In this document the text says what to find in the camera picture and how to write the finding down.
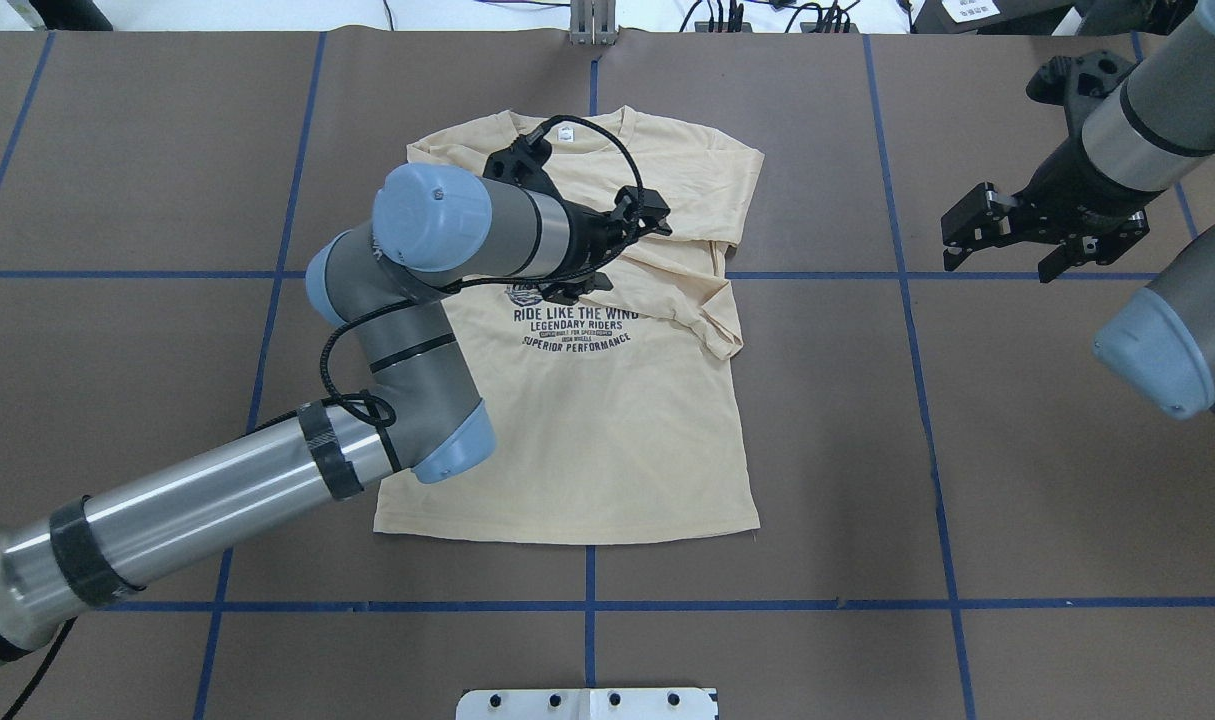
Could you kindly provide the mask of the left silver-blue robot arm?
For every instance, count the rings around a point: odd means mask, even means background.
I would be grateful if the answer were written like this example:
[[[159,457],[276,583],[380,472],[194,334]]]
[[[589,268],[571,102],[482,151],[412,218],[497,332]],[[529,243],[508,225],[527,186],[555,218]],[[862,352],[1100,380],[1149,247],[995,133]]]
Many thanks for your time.
[[[487,460],[491,406],[448,299],[498,284],[560,304],[608,290],[608,265],[669,234],[671,215],[638,168],[604,209],[507,152],[480,172],[392,169],[364,222],[324,240],[303,274],[330,325],[318,396],[213,450],[0,527],[0,667],[41,653],[87,612],[400,471],[435,483]]]

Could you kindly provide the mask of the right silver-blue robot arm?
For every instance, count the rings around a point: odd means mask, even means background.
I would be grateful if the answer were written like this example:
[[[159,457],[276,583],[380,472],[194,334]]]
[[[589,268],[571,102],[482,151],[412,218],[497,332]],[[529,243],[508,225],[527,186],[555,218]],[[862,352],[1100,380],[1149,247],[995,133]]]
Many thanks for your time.
[[[1200,1],[1142,61],[1053,56],[1029,100],[1059,106],[1067,138],[1015,193],[981,182],[940,219],[942,266],[1042,243],[1042,283],[1107,266],[1151,231],[1147,208],[1215,155],[1215,1]],[[1096,331],[1094,355],[1175,419],[1215,416],[1215,223]]]

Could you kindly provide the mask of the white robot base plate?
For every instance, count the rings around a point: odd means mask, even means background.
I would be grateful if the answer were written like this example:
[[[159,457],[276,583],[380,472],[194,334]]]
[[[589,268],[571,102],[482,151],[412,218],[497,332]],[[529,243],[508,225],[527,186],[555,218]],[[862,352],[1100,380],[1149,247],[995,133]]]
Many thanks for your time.
[[[456,719],[720,719],[714,688],[476,688]]]

